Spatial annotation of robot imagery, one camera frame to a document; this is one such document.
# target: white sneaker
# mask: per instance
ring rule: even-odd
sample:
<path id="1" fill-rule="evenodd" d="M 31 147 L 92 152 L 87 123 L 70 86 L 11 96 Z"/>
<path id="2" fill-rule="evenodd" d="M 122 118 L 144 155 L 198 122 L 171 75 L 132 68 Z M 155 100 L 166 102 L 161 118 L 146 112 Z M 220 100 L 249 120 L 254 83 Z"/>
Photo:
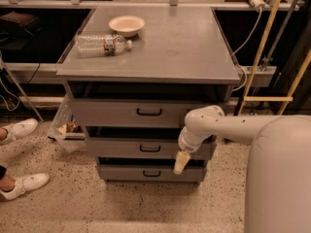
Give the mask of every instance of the white sneaker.
<path id="1" fill-rule="evenodd" d="M 47 184 L 50 180 L 50 176 L 48 174 L 36 174 L 36 175 L 28 175 L 20 178 L 16 178 L 16 186 L 12 191 L 6 192 L 0 189 L 0 193 L 7 199 L 13 200 L 24 194 L 26 191 L 31 191 L 35 189 L 39 189 L 45 184 Z"/>
<path id="2" fill-rule="evenodd" d="M 0 141 L 0 145 L 7 145 L 10 142 L 23 138 L 32 133 L 38 126 L 38 121 L 34 118 L 13 123 L 2 128 L 8 131 L 7 138 Z"/>

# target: gray tabletop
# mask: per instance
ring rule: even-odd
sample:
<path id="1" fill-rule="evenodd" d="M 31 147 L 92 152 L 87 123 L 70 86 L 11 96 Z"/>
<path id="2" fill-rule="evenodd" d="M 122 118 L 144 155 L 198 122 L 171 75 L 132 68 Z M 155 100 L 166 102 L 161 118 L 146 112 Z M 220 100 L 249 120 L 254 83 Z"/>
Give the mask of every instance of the gray tabletop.
<path id="1" fill-rule="evenodd" d="M 237 84 L 238 74 L 208 6 L 98 7 L 84 32 L 114 33 L 109 21 L 137 16 L 145 27 L 133 37 L 132 50 L 120 55 L 85 55 L 70 50 L 58 64 L 58 76 L 130 82 Z"/>

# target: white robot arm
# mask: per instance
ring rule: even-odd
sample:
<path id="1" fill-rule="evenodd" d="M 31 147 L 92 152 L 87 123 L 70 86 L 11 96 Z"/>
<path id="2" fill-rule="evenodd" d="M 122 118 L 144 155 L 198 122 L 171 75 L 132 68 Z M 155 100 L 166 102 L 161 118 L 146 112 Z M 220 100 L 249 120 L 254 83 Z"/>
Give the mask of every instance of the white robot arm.
<path id="1" fill-rule="evenodd" d="M 174 172 L 181 174 L 190 154 L 196 152 L 203 141 L 211 135 L 250 145 L 259 131 L 279 116 L 225 116 L 219 106 L 208 106 L 190 111 L 185 118 L 185 127 L 180 133 Z"/>
<path id="2" fill-rule="evenodd" d="M 210 135 L 251 145 L 245 233 L 311 232 L 311 116 L 225 116 L 217 106 L 189 112 L 175 173 Z"/>

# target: drawer front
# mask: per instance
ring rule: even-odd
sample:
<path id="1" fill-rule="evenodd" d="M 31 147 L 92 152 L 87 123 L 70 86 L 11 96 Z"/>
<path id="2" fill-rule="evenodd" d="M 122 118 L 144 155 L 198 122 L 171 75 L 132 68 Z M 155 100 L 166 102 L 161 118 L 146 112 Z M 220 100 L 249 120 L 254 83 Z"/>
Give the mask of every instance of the drawer front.
<path id="1" fill-rule="evenodd" d="M 179 127 L 202 104 L 71 101 L 70 107 L 80 125 Z"/>
<path id="2" fill-rule="evenodd" d="M 204 180 L 207 169 L 189 167 L 181 175 L 176 175 L 171 167 L 165 166 L 112 166 L 100 165 L 98 173 L 105 181 L 137 182 L 188 182 L 200 183 Z"/>
<path id="3" fill-rule="evenodd" d="M 179 150 L 177 140 L 104 140 L 87 138 L 86 145 L 92 155 L 98 157 L 128 157 L 128 158 L 163 158 L 176 157 Z M 203 144 L 191 155 L 192 159 L 209 160 L 216 147 L 215 142 Z"/>

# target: plastic water bottle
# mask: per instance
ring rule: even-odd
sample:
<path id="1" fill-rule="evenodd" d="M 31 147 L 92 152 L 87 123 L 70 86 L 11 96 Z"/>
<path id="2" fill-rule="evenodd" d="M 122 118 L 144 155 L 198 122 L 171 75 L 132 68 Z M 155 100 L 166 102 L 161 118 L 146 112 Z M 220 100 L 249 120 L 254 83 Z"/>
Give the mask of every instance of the plastic water bottle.
<path id="1" fill-rule="evenodd" d="M 132 42 L 121 35 L 82 34 L 76 38 L 78 52 L 119 54 L 131 49 Z"/>

